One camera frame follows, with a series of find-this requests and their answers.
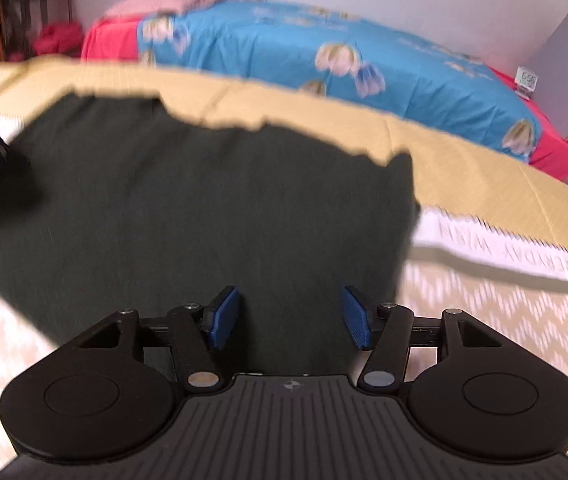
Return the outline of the dark green knit sweater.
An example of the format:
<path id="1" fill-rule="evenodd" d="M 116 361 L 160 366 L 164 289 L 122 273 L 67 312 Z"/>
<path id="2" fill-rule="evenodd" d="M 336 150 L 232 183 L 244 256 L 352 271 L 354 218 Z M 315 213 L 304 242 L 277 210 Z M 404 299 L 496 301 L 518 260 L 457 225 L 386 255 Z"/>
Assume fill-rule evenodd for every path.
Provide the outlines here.
<path id="1" fill-rule="evenodd" d="M 207 129 L 158 99 L 71 93 L 14 147 L 29 165 L 0 172 L 0 296 L 59 344 L 233 285 L 241 370 L 346 373 L 340 294 L 392 298 L 418 220 L 406 153 L 377 165 L 275 125 Z"/>

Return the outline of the red bags pile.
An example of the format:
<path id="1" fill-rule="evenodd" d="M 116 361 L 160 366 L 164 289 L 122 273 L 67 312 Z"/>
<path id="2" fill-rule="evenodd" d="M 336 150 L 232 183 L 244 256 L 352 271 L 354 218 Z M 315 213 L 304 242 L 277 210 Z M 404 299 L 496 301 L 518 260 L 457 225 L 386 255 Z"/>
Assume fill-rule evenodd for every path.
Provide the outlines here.
<path id="1" fill-rule="evenodd" d="M 55 22 L 45 25 L 32 46 L 36 55 L 62 54 L 78 56 L 83 44 L 79 22 Z"/>

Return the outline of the red bed sheet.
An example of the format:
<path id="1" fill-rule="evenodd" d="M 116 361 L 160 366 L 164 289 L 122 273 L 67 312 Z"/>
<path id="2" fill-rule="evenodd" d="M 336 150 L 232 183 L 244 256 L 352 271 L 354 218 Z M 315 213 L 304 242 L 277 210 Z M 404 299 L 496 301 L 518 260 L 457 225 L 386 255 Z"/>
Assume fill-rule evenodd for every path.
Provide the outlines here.
<path id="1" fill-rule="evenodd" d="M 138 60 L 136 28 L 140 19 L 139 15 L 100 18 L 86 33 L 81 57 L 88 60 L 136 62 Z M 541 126 L 540 141 L 531 153 L 529 163 L 557 180 L 567 181 L 568 141 L 560 136 L 537 103 L 520 100 L 536 116 Z"/>

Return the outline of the small white digital clock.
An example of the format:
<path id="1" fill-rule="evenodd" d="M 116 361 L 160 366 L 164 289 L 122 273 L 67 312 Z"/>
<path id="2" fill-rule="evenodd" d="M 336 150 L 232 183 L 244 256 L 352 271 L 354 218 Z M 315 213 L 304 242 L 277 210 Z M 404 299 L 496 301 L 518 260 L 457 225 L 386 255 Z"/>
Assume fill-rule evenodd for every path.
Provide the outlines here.
<path id="1" fill-rule="evenodd" d="M 523 99 L 530 99 L 537 88 L 538 76 L 524 66 L 518 66 L 514 77 L 515 91 Z"/>

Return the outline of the pink pillow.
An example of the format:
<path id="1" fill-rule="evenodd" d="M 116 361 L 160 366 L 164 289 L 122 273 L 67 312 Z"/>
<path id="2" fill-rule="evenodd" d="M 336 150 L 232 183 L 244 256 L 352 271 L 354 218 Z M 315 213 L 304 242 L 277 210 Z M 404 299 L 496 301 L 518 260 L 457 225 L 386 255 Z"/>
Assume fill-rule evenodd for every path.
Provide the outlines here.
<path id="1" fill-rule="evenodd" d="M 105 13 L 106 18 L 169 13 L 184 15 L 190 11 L 206 9 L 223 0 L 120 0 Z"/>

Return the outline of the blue floral quilt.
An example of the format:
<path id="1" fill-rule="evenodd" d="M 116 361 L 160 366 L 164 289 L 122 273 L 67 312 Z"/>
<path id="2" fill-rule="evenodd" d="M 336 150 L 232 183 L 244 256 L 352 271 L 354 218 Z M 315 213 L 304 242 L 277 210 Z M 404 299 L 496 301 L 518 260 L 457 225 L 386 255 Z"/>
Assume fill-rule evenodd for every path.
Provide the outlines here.
<path id="1" fill-rule="evenodd" d="M 139 22 L 141 62 L 259 79 L 384 110 L 526 162 L 538 118 L 482 61 L 347 13 L 224 0 Z"/>

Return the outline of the patterned yellow beige bedspread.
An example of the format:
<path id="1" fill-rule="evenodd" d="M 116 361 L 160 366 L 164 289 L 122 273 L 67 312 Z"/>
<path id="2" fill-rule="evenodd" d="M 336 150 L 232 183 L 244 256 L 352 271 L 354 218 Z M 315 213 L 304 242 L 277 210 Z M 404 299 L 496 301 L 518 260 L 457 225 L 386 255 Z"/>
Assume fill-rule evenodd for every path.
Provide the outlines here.
<path id="1" fill-rule="evenodd" d="M 47 56 L 0 63 L 0 124 L 18 129 L 67 92 L 157 96 L 206 127 L 290 127 L 376 162 L 412 155 L 422 216 L 399 299 L 463 309 L 568 375 L 568 186 L 508 156 L 339 100 L 187 70 Z"/>

